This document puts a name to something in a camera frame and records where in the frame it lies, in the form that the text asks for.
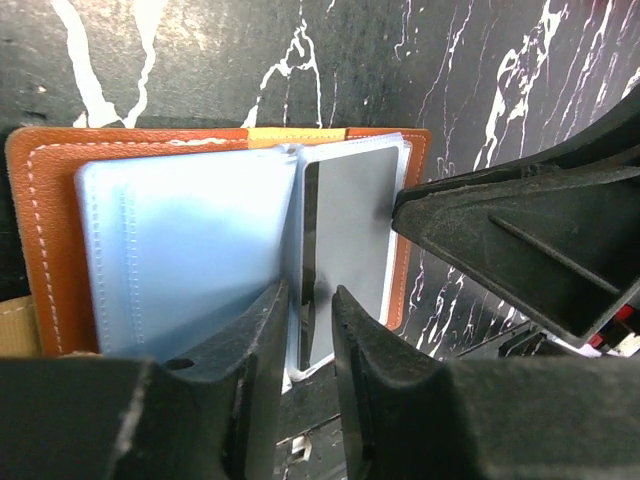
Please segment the dark card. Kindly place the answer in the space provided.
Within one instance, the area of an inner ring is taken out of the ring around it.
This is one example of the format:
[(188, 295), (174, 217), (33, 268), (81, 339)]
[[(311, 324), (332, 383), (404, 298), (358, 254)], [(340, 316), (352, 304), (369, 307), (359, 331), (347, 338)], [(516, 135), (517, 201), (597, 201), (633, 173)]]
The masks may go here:
[(387, 316), (395, 255), (390, 221), (400, 142), (359, 145), (308, 162), (302, 187), (297, 369), (332, 356), (331, 299), (344, 286), (376, 320)]

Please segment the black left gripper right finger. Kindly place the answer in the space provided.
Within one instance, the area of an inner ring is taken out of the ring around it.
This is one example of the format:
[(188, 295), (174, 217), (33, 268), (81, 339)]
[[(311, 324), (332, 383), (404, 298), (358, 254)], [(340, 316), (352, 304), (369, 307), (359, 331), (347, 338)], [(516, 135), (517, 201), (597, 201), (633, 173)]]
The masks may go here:
[(339, 287), (332, 335), (352, 479), (635, 479), (639, 363), (440, 362)]

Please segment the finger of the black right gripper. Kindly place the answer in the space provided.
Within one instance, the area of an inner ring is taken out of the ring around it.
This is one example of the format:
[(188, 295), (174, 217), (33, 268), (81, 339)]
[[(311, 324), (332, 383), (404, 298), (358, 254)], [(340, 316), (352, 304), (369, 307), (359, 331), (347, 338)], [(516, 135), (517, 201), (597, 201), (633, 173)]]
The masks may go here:
[(537, 154), (402, 190), (393, 229), (565, 342), (639, 301), (639, 94)]

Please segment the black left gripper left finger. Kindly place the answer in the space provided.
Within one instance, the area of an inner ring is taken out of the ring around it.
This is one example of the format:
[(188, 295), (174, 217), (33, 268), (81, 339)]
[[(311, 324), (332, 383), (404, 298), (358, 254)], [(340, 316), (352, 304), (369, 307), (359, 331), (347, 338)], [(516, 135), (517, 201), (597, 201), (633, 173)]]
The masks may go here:
[(268, 479), (289, 292), (169, 360), (71, 356), (1, 364), (5, 479)]

